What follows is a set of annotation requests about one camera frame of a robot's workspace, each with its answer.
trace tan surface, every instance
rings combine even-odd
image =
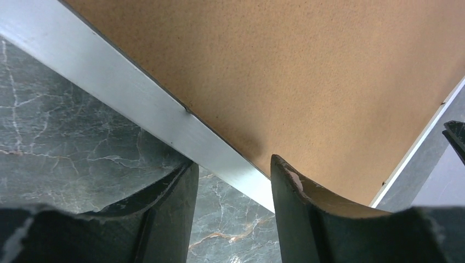
[[[465,74],[463,0],[67,1],[267,174],[363,204]]]

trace brown fiberboard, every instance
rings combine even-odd
[[[465,73],[465,1],[67,0],[269,174],[368,204]]]

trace metal edge trim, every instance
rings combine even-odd
[[[389,178],[386,180],[386,183],[381,187],[380,191],[376,194],[374,199],[371,201],[370,207],[376,208],[379,205],[383,197],[392,187],[396,179],[399,177],[399,175],[402,173],[402,171],[407,166],[409,161],[415,155],[415,153],[417,152],[421,144],[424,142],[426,137],[429,135],[429,133],[433,130],[434,126],[438,123],[439,119],[443,116],[444,112],[446,112],[446,110],[452,104],[453,100],[457,97],[457,94],[462,90],[464,85],[465,85],[465,77],[463,77],[462,80],[460,80],[460,82],[455,86],[452,92],[447,96],[447,98],[444,100],[441,106],[439,106],[438,110],[433,115],[431,120],[428,122],[426,127],[422,130],[422,132],[420,133],[418,138],[415,140],[413,145],[404,155],[403,159],[400,161],[400,163],[391,173]]]
[[[269,178],[59,1],[5,0],[0,35],[274,213]]]

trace gray marble floor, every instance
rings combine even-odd
[[[0,204],[100,210],[186,160],[1,36],[0,51]],[[201,169],[188,262],[281,262],[274,214]]]
[[[274,214],[205,169],[188,263],[281,262]]]

